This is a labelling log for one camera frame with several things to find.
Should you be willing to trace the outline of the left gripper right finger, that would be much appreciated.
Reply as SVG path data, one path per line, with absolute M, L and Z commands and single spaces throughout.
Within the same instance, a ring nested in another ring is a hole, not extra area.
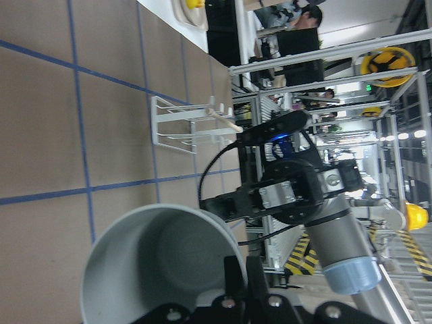
M 246 272 L 248 278 L 248 299 L 268 300 L 269 285 L 259 256 L 246 257 Z

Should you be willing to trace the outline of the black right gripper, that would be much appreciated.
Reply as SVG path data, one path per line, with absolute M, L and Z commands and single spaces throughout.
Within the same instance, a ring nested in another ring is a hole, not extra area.
M 301 225 L 313 222 L 331 199 L 362 189 L 355 160 L 324 163 L 307 132 L 301 134 L 308 149 L 294 152 L 286 136 L 273 139 L 284 156 L 268 162 L 259 181 L 249 176 L 252 163 L 245 160 L 240 164 L 242 185 L 215 198 L 200 198 L 199 207 L 226 222 L 271 215 L 282 223 Z

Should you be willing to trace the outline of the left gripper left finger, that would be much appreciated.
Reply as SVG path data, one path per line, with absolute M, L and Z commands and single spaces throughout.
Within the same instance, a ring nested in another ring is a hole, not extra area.
M 225 295 L 234 300 L 243 300 L 246 295 L 247 281 L 244 279 L 239 260 L 236 256 L 223 259 L 225 276 Z

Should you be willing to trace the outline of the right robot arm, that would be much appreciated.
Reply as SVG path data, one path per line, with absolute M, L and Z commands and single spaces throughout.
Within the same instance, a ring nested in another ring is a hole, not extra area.
M 250 147 L 279 147 L 283 155 L 263 163 L 262 176 L 254 176 Z M 239 134 L 227 146 L 237 150 L 241 184 L 233 192 L 201 198 L 199 205 L 224 221 L 271 216 L 290 227 L 304 226 L 331 289 L 357 295 L 376 289 L 383 280 L 362 220 L 384 220 L 398 230 L 406 220 L 386 199 L 351 199 L 350 192 L 363 188 L 353 160 L 324 162 L 316 146 L 295 151 L 289 134 L 269 141 L 248 140 Z

